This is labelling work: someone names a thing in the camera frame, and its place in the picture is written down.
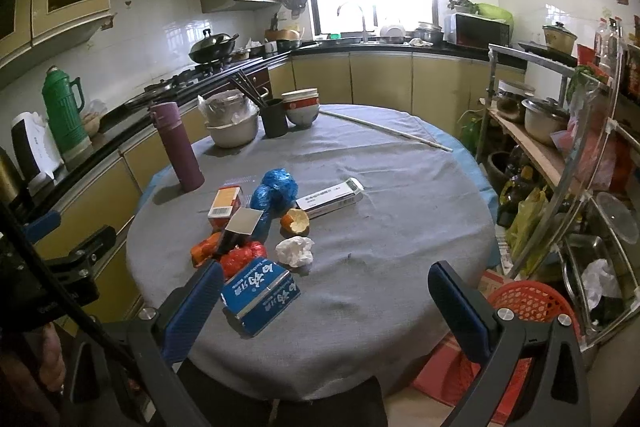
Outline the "green thermos jug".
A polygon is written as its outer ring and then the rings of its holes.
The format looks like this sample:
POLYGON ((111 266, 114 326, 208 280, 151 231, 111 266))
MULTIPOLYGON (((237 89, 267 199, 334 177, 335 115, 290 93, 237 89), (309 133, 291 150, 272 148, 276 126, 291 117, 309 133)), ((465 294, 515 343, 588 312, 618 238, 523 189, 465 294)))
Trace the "green thermos jug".
POLYGON ((47 70, 42 87, 49 128, 68 170, 80 165, 90 155, 91 140, 80 116, 85 107, 80 78, 56 66, 47 70))

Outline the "stacked red white bowls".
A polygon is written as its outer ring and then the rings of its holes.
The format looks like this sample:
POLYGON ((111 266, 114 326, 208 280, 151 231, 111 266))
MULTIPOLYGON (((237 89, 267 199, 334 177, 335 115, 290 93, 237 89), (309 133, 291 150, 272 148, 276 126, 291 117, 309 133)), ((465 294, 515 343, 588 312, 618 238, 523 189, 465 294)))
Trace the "stacked red white bowls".
POLYGON ((317 88, 285 92, 282 94, 282 103, 288 121, 299 128, 311 127, 319 115, 317 88))

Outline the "blue toothpaste box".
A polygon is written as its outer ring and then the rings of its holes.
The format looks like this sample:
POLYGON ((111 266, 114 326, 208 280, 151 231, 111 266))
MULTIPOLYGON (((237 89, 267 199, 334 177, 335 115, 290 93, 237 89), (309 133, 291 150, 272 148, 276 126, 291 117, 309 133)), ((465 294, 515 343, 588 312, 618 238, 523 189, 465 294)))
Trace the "blue toothpaste box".
POLYGON ((299 294, 290 271, 269 259, 257 258, 224 284, 221 298, 244 333, 255 336, 299 294))

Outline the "orange peel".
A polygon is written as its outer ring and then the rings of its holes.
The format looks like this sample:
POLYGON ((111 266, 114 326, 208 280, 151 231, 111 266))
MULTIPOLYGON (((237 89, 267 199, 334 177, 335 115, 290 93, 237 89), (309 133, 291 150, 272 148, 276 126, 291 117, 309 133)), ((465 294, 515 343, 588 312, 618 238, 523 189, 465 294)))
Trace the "orange peel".
POLYGON ((304 210, 289 209, 280 219, 281 229, 289 236, 304 236, 310 228, 310 219, 304 210))

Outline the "microwave oven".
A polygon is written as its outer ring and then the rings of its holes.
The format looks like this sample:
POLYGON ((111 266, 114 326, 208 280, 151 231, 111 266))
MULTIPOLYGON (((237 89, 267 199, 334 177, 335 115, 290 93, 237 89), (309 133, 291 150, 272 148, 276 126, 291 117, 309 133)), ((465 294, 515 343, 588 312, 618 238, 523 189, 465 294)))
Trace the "microwave oven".
POLYGON ((500 20, 490 20, 465 13, 450 13, 444 18, 444 39, 454 46, 488 49, 490 44, 507 46, 510 26, 500 20))

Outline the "white tissue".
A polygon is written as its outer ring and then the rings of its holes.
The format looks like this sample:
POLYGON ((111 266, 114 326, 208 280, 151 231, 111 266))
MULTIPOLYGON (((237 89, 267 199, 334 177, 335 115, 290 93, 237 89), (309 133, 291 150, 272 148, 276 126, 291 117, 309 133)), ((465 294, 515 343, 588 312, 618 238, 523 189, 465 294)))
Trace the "white tissue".
POLYGON ((283 239, 276 246, 277 260, 290 268, 298 269, 314 262, 314 241, 309 237, 293 236, 283 239))

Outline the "ceramic pot with lid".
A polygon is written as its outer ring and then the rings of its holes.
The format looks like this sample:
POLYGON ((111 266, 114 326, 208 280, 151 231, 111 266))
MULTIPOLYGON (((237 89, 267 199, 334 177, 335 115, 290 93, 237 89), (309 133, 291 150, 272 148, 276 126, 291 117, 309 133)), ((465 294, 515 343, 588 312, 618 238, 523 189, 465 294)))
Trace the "ceramic pot with lid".
POLYGON ((577 36, 569 31, 561 22, 542 26, 544 40, 549 49, 554 49, 560 53, 570 55, 573 53, 577 36))

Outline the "black chopstick cup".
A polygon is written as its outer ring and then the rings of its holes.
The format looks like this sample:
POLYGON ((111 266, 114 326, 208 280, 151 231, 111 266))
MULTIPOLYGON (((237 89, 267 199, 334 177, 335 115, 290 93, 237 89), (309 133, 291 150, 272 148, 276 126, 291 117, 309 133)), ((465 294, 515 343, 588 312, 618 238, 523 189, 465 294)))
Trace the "black chopstick cup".
POLYGON ((280 138, 288 133, 288 120, 280 98, 265 101, 265 105, 260 109, 260 118, 268 139, 280 138))

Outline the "small blue silver box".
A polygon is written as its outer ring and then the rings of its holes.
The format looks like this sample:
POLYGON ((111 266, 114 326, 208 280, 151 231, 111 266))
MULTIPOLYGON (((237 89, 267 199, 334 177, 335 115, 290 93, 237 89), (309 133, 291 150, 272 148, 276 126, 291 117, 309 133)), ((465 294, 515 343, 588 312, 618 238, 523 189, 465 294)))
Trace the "small blue silver box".
POLYGON ((228 254, 243 239, 252 236, 263 213, 262 210, 247 207, 236 210, 224 231, 221 232, 216 255, 221 257, 228 254))

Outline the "orange wrapper piece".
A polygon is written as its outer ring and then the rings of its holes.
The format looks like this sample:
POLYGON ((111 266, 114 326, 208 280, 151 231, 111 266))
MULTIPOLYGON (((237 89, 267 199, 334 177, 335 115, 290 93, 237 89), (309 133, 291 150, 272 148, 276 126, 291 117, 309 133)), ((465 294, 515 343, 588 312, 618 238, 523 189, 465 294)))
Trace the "orange wrapper piece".
POLYGON ((190 249, 191 261, 195 269, 198 269, 207 259, 216 255, 220 238, 221 233, 214 232, 207 239, 203 239, 190 249))

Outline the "metal storage rack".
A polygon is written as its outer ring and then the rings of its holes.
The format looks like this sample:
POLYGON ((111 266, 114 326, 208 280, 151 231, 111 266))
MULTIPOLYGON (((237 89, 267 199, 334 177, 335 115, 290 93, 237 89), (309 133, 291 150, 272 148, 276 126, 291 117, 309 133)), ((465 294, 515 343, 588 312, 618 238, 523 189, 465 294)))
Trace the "metal storage rack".
POLYGON ((492 43, 488 46, 488 56, 489 83, 476 151, 480 153, 484 150, 488 119, 494 118, 523 147, 527 157, 544 175, 544 179, 551 183, 553 190, 552 199, 536 228, 528 236, 522 253, 511 256, 512 268, 509 275, 531 277, 552 254, 557 254, 563 282, 578 308, 580 324, 584 326, 582 350, 589 351, 611 340, 628 321, 639 314, 639 270, 634 267, 625 251, 627 241, 623 238, 620 221, 614 213, 605 211, 605 191, 598 192, 594 189, 594 179, 602 165, 606 148, 612 142, 612 133, 622 136, 634 150, 639 148, 638 140, 613 118, 622 74, 618 72, 612 83, 606 84, 593 75, 579 72, 550 58, 492 43), (503 119, 496 112, 497 106, 492 100, 495 98, 496 68, 501 55, 515 57, 559 74, 562 77, 559 91, 562 103, 566 101, 570 75, 587 83, 585 103, 579 107, 576 136, 566 156, 557 148, 552 150, 537 141, 524 127, 503 119), (611 268, 615 271, 622 295, 623 310, 616 312, 613 321, 603 326, 594 324, 590 319, 587 291, 582 283, 582 270, 578 263, 581 257, 576 251, 578 247, 586 248, 591 243, 587 239, 575 239, 575 234, 570 231, 579 215, 593 216, 602 222, 598 236, 602 239, 606 257, 611 260, 611 268))

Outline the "orange white medicine box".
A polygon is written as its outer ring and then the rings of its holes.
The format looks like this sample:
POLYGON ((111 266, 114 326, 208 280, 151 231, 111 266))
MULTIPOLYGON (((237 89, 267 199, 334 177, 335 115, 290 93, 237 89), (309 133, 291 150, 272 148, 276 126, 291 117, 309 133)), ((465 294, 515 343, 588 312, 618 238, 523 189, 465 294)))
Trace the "orange white medicine box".
POLYGON ((241 205, 242 187, 239 185, 219 187, 207 213, 207 219, 212 229, 215 232, 223 230, 241 205))

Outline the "steel pot on rack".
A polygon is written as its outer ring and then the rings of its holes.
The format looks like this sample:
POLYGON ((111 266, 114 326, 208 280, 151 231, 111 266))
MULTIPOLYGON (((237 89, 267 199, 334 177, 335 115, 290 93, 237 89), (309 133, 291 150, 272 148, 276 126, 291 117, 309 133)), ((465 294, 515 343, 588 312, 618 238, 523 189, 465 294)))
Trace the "steel pot on rack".
POLYGON ((525 130, 539 143, 552 146, 551 135, 567 128, 570 113, 553 98, 526 98, 522 106, 525 130))

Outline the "blue plastic bag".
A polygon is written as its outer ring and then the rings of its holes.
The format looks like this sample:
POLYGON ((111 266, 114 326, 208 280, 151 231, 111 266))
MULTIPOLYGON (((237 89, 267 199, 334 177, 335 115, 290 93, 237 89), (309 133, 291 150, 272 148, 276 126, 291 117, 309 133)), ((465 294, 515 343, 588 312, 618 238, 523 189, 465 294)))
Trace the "blue plastic bag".
POLYGON ((297 193, 297 182, 288 170, 272 169, 264 174, 248 205, 250 209, 262 210, 252 234, 253 239, 262 242, 267 238, 271 221, 294 206, 297 193))

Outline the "black wok with lid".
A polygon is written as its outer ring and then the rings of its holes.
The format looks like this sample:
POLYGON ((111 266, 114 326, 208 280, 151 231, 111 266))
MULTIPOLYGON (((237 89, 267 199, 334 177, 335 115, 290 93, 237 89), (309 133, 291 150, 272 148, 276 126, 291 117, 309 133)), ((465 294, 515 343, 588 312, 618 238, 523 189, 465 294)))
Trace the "black wok with lid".
POLYGON ((203 30, 203 38, 191 46, 189 57, 196 64, 207 64, 229 57, 234 49, 238 34, 213 34, 210 28, 203 30))

